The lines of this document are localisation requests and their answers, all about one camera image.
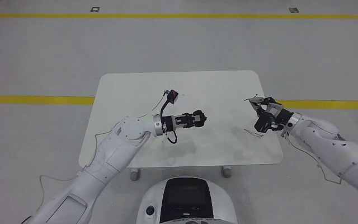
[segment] yellow floor line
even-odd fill
[[[94,101],[85,96],[0,96],[0,104],[93,105]]]
[[[0,18],[226,18],[271,20],[358,20],[348,14],[0,14]]]
[[[0,96],[0,104],[93,105],[94,97],[86,96]],[[358,110],[358,101],[278,100],[288,109]]]

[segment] wire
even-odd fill
[[[98,149],[98,139],[97,139],[97,136],[100,136],[100,135],[102,135],[102,134],[108,134],[108,133],[110,133],[110,132],[117,126],[117,124],[119,124],[119,122],[117,122],[117,123],[113,126],[113,128],[111,128],[111,130],[108,131],[108,132],[103,132],[103,133],[100,133],[100,134],[95,134],[95,139],[96,139],[95,154],[93,155],[91,162],[90,162],[88,165],[84,166],[84,168],[83,168],[76,176],[74,176],[74,177],[72,177],[72,178],[69,178],[69,179],[58,179],[58,178],[53,178],[52,176],[40,175],[39,179],[40,179],[40,185],[41,185],[41,191],[42,191],[42,198],[41,198],[40,206],[38,207],[38,209],[37,209],[36,211],[40,210],[42,204],[44,203],[44,198],[45,198],[45,190],[44,190],[42,178],[45,177],[45,178],[49,178],[49,179],[53,179],[53,180],[58,180],[58,181],[74,180],[76,177],[78,177],[79,174],[81,174],[81,173],[83,172],[83,170],[84,170],[85,168],[89,167],[89,166],[93,163],[93,161],[95,160],[95,157],[96,157],[96,154],[97,154],[97,149]]]
[[[170,140],[169,137],[167,137],[167,139],[168,139],[168,141],[170,141],[171,144],[176,144],[176,143],[177,143],[177,140],[178,140],[178,138],[177,138],[177,133],[175,133],[175,130],[173,130],[173,133],[174,133],[174,136],[175,136],[175,141],[173,142],[172,140]]]
[[[162,100],[163,100],[165,94],[166,94],[166,93],[163,94],[161,100],[160,100],[159,103],[152,109],[152,111],[155,110],[155,109],[157,108],[157,106],[162,102]],[[90,167],[90,165],[91,165],[91,164],[93,163],[93,161],[95,160],[95,157],[96,157],[96,154],[97,154],[97,149],[98,149],[98,139],[97,139],[97,136],[100,136],[100,135],[102,135],[102,134],[108,134],[108,133],[110,133],[110,132],[117,126],[117,124],[119,124],[119,123],[120,123],[120,122],[117,122],[117,123],[113,126],[113,128],[111,128],[111,130],[108,131],[108,132],[103,132],[103,133],[95,134],[95,140],[96,140],[95,154],[93,155],[91,162],[90,162],[89,164],[85,165],[84,168],[79,172],[79,174],[82,173],[85,168]],[[174,134],[175,134],[175,143],[176,143],[176,142],[177,142],[177,136],[176,136],[176,133],[175,133],[175,132],[174,132]],[[40,185],[41,185],[41,191],[42,191],[42,198],[41,198],[40,206],[37,208],[36,212],[40,210],[42,204],[44,203],[45,190],[44,190],[43,181],[42,181],[42,178],[43,178],[43,177],[49,178],[49,179],[53,179],[53,180],[58,180],[58,181],[70,181],[70,180],[74,180],[75,178],[77,178],[79,174],[77,174],[76,176],[74,176],[74,177],[72,177],[72,178],[69,178],[69,179],[58,179],[58,178],[54,178],[54,177],[52,177],[52,176],[40,175],[39,179],[40,179]],[[27,219],[25,219],[21,224],[23,224],[26,220],[28,220],[28,219],[31,218],[31,217],[32,217],[32,216],[29,216],[29,217],[28,217]]]
[[[244,130],[247,131],[250,135],[255,136],[257,138],[263,137],[263,134],[258,134],[258,133],[255,133],[255,132],[251,132],[250,130],[248,130],[246,128],[244,128]]]
[[[76,177],[78,177],[77,174],[76,176],[72,177],[72,178],[69,178],[69,179],[58,179],[58,178],[53,178],[52,176],[47,176],[47,175],[40,175],[40,185],[41,185],[41,191],[43,193],[43,196],[42,196],[42,199],[41,199],[41,203],[40,203],[40,206],[38,207],[38,209],[36,211],[39,211],[42,204],[44,203],[44,198],[45,198],[45,190],[44,190],[44,186],[43,186],[43,181],[42,181],[42,178],[45,177],[45,178],[49,178],[49,179],[53,179],[53,180],[58,180],[58,181],[69,181],[69,180],[73,180],[75,179]]]
[[[256,96],[257,96],[257,94],[256,94],[253,98],[255,98]],[[251,99],[251,98],[248,98],[248,99],[246,99],[246,100],[249,100],[249,99]],[[245,102],[246,100],[244,100],[244,102]]]
[[[163,104],[163,106],[162,106],[162,108],[161,108],[161,121],[162,121],[162,126],[164,125],[164,122],[163,122],[163,111],[164,111],[164,109],[166,108],[166,106],[168,105],[168,103],[169,103],[169,101],[167,100],[167,101]]]
[[[24,224],[29,218],[32,218],[32,216],[28,216],[28,218],[26,218],[25,220],[23,220],[23,221],[21,222],[21,224]]]
[[[284,129],[285,129],[283,135],[284,135],[285,139],[288,141],[288,143],[289,143],[290,145],[292,145],[294,148],[296,148],[297,150],[300,150],[301,152],[306,153],[308,156],[310,156],[312,159],[314,159],[314,160],[316,161],[317,167],[322,170],[324,180],[326,180],[326,181],[328,181],[328,182],[335,183],[335,184],[342,184],[342,178],[340,178],[340,181],[339,181],[339,182],[336,182],[336,181],[334,181],[334,180],[328,180],[328,179],[326,178],[326,174],[324,173],[324,170],[323,170],[323,168],[322,168],[321,163],[320,163],[316,158],[314,158],[314,156],[312,156],[310,153],[308,153],[308,152],[306,152],[306,151],[303,151],[303,150],[301,150],[300,148],[294,146],[294,145],[292,144],[291,140],[290,140],[289,137],[288,137],[288,131],[287,131],[286,127],[285,127],[283,124],[281,124],[281,126],[283,126]]]
[[[162,102],[162,100],[163,100],[165,94],[166,94],[166,93],[163,94],[161,100],[160,100],[159,103],[152,109],[152,111],[155,110],[155,109],[157,108],[157,106]]]

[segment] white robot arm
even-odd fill
[[[346,141],[328,121],[285,110],[273,98],[249,99],[258,121],[255,129],[266,133],[285,129],[299,145],[316,155],[334,174],[358,189],[358,144]]]
[[[174,132],[176,128],[204,125],[206,117],[200,110],[193,114],[162,116],[165,106],[169,102],[174,104],[178,96],[173,90],[167,91],[167,94],[168,99],[161,114],[151,116],[148,122],[129,116],[118,122],[97,147],[92,162],[66,190],[39,210],[29,223],[88,223],[98,196],[130,164],[150,134],[156,137]]]

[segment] white table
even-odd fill
[[[282,150],[277,134],[257,138],[257,115],[244,99],[263,96],[260,80],[252,71],[163,72],[106,74],[98,86],[83,140],[79,164],[83,167],[95,151],[97,133],[107,132],[127,115],[144,115],[159,102],[164,90],[179,98],[164,115],[202,110],[208,117],[201,128],[178,129],[177,144],[165,136],[151,137],[128,167],[230,166],[277,164]],[[152,114],[159,114],[162,103]],[[98,142],[105,136],[98,136]]]

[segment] floor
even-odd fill
[[[358,14],[354,0],[174,1],[0,0],[0,13]],[[0,95],[94,96],[106,73],[255,71],[266,96],[282,100],[358,100],[358,20],[0,18]],[[295,110],[358,134],[357,110]],[[68,178],[90,106],[0,104],[0,219],[21,223],[40,203],[38,177]],[[144,169],[121,173],[103,191],[90,223],[134,223],[153,184],[198,176],[232,197],[239,223],[355,223],[357,191],[324,181],[305,154],[282,139],[277,165]],[[336,177],[328,172],[328,177]],[[69,183],[44,181],[45,202]]]

